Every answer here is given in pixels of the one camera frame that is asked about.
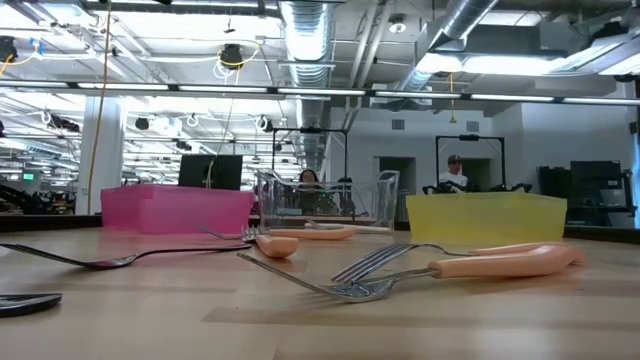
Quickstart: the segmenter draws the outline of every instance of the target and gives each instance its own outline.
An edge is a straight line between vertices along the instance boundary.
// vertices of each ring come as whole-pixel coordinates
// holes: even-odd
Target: cap
[[[447,164],[452,164],[452,163],[456,163],[456,162],[460,162],[462,161],[462,158],[458,155],[451,155],[449,156],[449,160],[447,160]]]

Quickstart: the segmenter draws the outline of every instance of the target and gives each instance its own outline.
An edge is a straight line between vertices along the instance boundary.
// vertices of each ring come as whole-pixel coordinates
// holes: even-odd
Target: clear glass container
[[[300,183],[259,170],[260,225],[300,228],[310,219],[393,229],[399,178],[398,171],[383,171],[365,183]]]

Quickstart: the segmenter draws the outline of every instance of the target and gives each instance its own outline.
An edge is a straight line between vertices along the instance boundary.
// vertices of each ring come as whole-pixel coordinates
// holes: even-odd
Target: wooden table
[[[328,283],[370,250],[407,238],[305,242],[277,266]],[[0,241],[94,260],[211,238],[91,229]],[[571,242],[589,254],[589,268],[512,281],[419,279],[357,305],[310,293],[233,253],[160,255],[86,272],[0,250],[0,293],[64,293],[55,309],[0,319],[0,359],[639,359],[640,248]],[[384,270],[437,258],[417,250]]]

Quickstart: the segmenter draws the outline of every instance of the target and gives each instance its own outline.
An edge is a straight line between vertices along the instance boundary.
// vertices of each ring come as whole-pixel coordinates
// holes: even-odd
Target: pink handle
[[[470,250],[469,254],[487,256],[487,255],[507,255],[507,254],[518,254],[523,252],[528,252],[531,250],[535,250],[541,246],[569,246],[567,243],[560,241],[547,241],[547,242],[539,242],[539,243],[529,243],[529,244],[518,244],[518,245],[510,245],[510,246],[502,246],[497,248],[489,248],[489,249],[474,249]],[[573,261],[575,265],[585,265],[587,263],[587,258],[583,252],[579,252],[579,256]]]
[[[270,258],[286,258],[298,250],[300,241],[295,238],[287,237],[271,237],[265,235],[257,235],[256,242],[260,250]]]
[[[585,258],[581,250],[570,246],[543,245],[525,253],[432,261],[429,268],[440,271],[434,276],[440,279],[542,276],[560,272]]]
[[[355,235],[355,229],[337,230],[297,230],[297,229],[273,229],[269,234],[273,236],[286,236],[310,240],[344,240]]]

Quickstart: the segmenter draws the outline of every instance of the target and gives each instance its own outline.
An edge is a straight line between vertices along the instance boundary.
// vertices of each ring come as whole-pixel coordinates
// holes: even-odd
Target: yellow plastic bin
[[[519,244],[562,240],[567,201],[504,192],[407,197],[412,242]]]

